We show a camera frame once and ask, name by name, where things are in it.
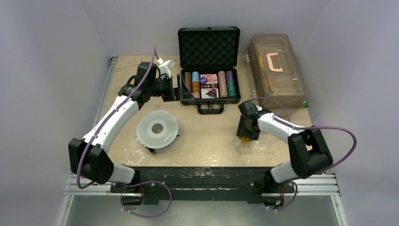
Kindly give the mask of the black poker set case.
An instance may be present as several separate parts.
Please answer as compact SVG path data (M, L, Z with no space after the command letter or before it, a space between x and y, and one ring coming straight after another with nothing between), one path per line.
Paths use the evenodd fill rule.
M233 71L237 98L194 99L180 101L184 105L195 105L200 114L221 114L226 104L236 104L241 99L239 79L236 70L238 62L240 29L236 26L180 28L178 46L181 74L199 72L216 74L219 71Z

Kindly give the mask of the yellow big blind button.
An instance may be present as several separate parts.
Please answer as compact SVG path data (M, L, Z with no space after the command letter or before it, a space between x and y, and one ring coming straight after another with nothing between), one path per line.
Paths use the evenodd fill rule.
M241 142L242 142L242 143L244 143L244 144L245 144L245 143L248 143L248 142L250 141L250 138L247 138L247 137L241 137L241 138L240 138L240 140L241 140Z

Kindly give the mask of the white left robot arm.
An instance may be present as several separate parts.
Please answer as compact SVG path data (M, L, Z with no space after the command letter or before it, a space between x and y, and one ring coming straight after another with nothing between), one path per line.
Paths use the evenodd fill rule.
M128 192L140 188L140 179L135 170L113 163L108 151L116 136L151 97L161 97L164 102L176 101L171 69L174 60L158 59L156 63L141 62L136 75L123 85L114 103L103 118L83 138L73 138L68 144L71 172L77 175L77 185L86 188L81 177L90 183L122 183Z

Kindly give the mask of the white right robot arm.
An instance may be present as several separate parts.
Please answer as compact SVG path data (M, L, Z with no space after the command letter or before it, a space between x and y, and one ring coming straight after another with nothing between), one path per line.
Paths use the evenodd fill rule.
M242 141L257 141L260 133L266 132L288 145L290 160L265 173L267 190L275 192L283 182L306 179L333 164L319 129L292 124L267 109L260 110L250 100L239 104L238 109L241 116L236 135Z

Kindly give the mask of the red triangle warning sticker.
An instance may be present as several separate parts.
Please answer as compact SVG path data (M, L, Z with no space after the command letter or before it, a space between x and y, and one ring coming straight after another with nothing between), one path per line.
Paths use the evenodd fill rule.
M218 93L216 89L211 89L206 93L207 96L218 98Z

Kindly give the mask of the blue small blind button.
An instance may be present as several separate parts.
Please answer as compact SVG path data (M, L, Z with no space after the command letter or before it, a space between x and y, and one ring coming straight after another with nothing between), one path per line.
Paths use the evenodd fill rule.
M208 79L206 77L200 77L199 82L200 82L200 84L207 84Z

